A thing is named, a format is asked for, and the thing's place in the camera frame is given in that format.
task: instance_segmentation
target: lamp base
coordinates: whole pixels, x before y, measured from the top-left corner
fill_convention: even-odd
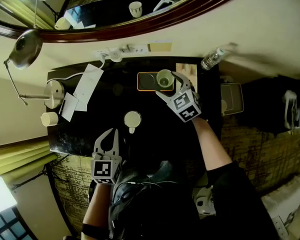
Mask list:
[[[44,101],[49,109],[55,109],[60,106],[65,98],[65,89],[62,83],[52,80],[46,84],[44,95],[50,98]]]

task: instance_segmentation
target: person's left arm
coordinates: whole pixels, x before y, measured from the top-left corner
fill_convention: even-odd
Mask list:
[[[105,240],[109,236],[109,205],[111,186],[98,184],[83,219],[81,239]]]

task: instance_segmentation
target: floor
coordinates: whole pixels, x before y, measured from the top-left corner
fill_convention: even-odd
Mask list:
[[[300,129],[274,136],[256,128],[237,125],[235,116],[224,118],[221,143],[231,158],[244,168],[261,194],[276,189],[300,172]],[[91,182],[90,158],[69,156],[54,172],[69,183],[55,181],[64,209],[73,227],[81,232],[88,208],[88,188]]]

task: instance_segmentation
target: green curtain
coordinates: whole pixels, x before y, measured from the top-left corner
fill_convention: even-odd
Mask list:
[[[0,149],[0,176],[9,184],[56,158],[47,140]]]
[[[35,12],[32,4],[22,0],[0,0],[0,4],[30,25],[34,24]],[[54,21],[40,9],[37,10],[36,24],[39,28],[46,30],[54,29],[53,26],[55,25]]]

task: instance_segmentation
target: wall socket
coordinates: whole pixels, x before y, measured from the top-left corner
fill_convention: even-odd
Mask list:
[[[124,57],[125,55],[130,55],[130,56],[137,56],[137,55],[142,55],[142,54],[147,54],[149,52],[149,47],[147,44],[139,44],[139,45],[134,45],[134,44],[128,44],[124,47],[115,47],[115,48],[107,48],[107,49],[102,49],[102,50],[94,50],[93,54],[99,58],[101,54],[108,54],[109,50],[111,52],[120,50],[122,52],[122,56]]]

